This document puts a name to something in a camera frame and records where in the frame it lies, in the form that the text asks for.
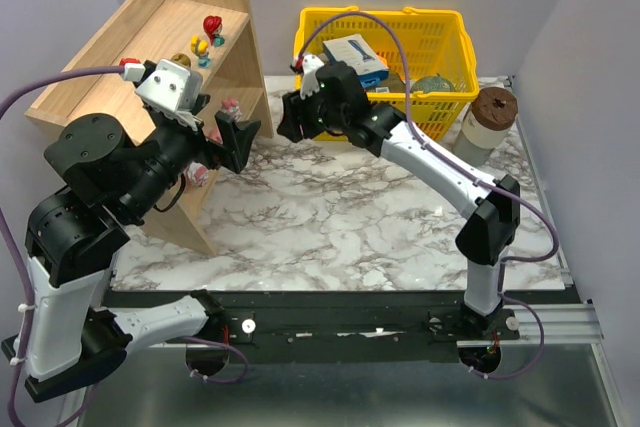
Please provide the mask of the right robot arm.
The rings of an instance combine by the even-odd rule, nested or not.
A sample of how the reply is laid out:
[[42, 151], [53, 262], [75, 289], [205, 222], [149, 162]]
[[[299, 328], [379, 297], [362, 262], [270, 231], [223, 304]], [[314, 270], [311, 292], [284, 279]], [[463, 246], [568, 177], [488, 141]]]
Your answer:
[[388, 102], [372, 102], [355, 72], [343, 62], [326, 64], [309, 54], [294, 62], [298, 90], [283, 96], [279, 135], [293, 143], [326, 133], [413, 174], [441, 195], [465, 219], [455, 244], [467, 260], [467, 287], [459, 325], [480, 334], [504, 302], [499, 295], [500, 257], [520, 223], [519, 183], [475, 170], [423, 132]]

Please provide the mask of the red haired mermaid toy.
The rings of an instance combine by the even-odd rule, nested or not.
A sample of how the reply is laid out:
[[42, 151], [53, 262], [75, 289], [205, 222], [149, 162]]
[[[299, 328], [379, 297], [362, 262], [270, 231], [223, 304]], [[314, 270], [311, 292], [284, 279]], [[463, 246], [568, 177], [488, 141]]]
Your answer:
[[213, 47], [220, 47], [225, 43], [222, 35], [223, 22], [220, 16], [209, 15], [203, 20], [203, 30]]

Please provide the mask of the small pink cupcake toy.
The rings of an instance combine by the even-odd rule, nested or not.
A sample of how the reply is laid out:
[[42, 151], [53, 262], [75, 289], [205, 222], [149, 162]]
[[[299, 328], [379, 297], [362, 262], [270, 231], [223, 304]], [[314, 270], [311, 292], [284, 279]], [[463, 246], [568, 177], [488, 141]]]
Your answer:
[[191, 186], [203, 187], [209, 178], [209, 168], [201, 163], [192, 162], [185, 169], [184, 175]]

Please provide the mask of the yellow blue duck toy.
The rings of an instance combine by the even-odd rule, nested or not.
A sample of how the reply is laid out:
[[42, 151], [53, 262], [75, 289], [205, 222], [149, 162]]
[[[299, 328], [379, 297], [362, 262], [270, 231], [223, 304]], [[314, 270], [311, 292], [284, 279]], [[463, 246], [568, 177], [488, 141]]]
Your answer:
[[190, 50], [197, 57], [198, 66], [207, 68], [211, 64], [209, 57], [209, 42], [199, 35], [193, 35], [190, 42]]

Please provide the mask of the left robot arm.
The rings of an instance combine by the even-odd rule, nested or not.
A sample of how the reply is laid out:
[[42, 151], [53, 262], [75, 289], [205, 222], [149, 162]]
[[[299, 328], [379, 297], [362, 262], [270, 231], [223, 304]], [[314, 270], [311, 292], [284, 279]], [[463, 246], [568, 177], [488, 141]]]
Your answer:
[[32, 211], [27, 224], [35, 304], [25, 387], [33, 401], [94, 385], [136, 351], [224, 329], [223, 307], [204, 290], [129, 314], [91, 304], [114, 255], [129, 240], [126, 227], [141, 225], [190, 163], [233, 172], [246, 166], [260, 122], [224, 113], [215, 119], [220, 141], [200, 127], [159, 118], [138, 145], [115, 117], [88, 114], [45, 150], [65, 185]]

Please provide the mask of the pink pig toy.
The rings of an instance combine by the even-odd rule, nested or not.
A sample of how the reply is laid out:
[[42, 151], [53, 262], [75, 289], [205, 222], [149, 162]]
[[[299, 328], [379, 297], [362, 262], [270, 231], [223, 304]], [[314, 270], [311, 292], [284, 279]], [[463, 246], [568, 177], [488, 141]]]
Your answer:
[[242, 118], [239, 101], [233, 97], [223, 99], [221, 101], [221, 111], [236, 121], [239, 121]]

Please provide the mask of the brown hat duck toy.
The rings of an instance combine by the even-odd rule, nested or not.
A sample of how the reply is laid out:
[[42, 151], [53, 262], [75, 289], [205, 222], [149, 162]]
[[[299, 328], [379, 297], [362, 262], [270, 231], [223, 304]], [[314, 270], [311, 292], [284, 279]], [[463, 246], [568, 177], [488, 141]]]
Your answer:
[[171, 60], [187, 68], [191, 67], [191, 59], [187, 54], [177, 53], [171, 57]]

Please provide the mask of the pink flamingo toy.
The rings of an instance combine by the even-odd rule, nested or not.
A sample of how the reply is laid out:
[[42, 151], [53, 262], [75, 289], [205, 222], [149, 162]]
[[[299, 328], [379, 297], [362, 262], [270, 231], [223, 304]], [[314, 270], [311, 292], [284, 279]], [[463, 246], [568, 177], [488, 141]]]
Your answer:
[[220, 134], [220, 132], [219, 132], [219, 130], [218, 130], [218, 129], [213, 129], [213, 130], [210, 132], [209, 137], [210, 137], [212, 140], [214, 140], [214, 141], [216, 141], [216, 142], [218, 142], [218, 143], [221, 143], [221, 142], [222, 142], [222, 137], [221, 137], [221, 134]]

